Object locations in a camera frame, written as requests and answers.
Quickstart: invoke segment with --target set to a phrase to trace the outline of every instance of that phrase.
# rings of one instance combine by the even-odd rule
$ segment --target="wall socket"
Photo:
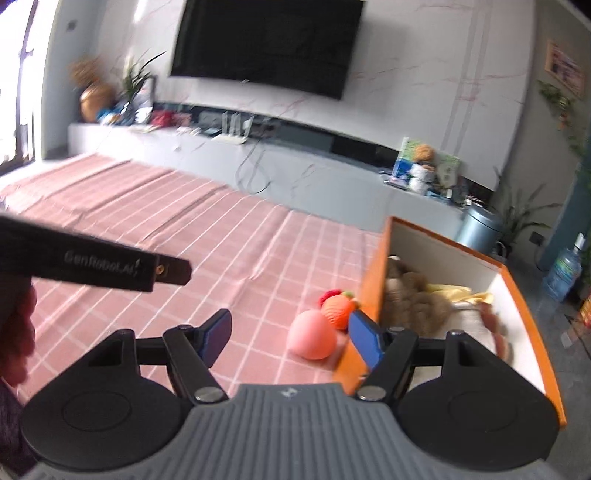
[[[538,247],[540,247],[544,243],[544,240],[546,240],[544,235],[542,235],[538,232],[531,232],[530,242],[533,243],[534,245],[537,245]]]

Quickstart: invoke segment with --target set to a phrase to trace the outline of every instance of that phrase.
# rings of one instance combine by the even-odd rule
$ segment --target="gray trash can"
[[[478,206],[471,206],[456,235],[456,242],[485,255],[490,255],[501,238],[503,224],[498,215]]]

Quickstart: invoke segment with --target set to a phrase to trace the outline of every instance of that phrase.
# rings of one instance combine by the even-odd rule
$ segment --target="pink checkered blanket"
[[[231,310],[233,331],[212,371],[230,394],[243,382],[329,381],[340,352],[321,362],[293,357],[288,328],[326,290],[356,291],[379,239],[213,181],[99,155],[64,162],[0,196],[28,219],[193,265],[188,285],[157,284],[150,294],[35,280],[37,350],[22,401],[114,330],[160,336],[182,323],[201,325],[221,307]],[[164,367],[142,374],[170,387]]]

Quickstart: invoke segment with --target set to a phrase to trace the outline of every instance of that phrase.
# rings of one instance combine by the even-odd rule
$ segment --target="teddy bear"
[[[388,258],[380,325],[404,327],[418,336],[432,337],[453,311],[451,302],[427,291],[427,277],[398,257]]]

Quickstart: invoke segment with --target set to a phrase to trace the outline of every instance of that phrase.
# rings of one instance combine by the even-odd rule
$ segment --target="orange wooden box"
[[[474,292],[489,291],[493,308],[507,328],[513,350],[511,366],[553,402],[560,424],[566,415],[548,353],[523,296],[506,266],[448,238],[395,217],[390,217],[378,249],[363,280],[361,309],[374,322],[382,307],[387,259],[397,255],[427,275],[432,283],[463,285]],[[349,341],[335,370],[334,380],[348,394],[359,385],[367,367]]]

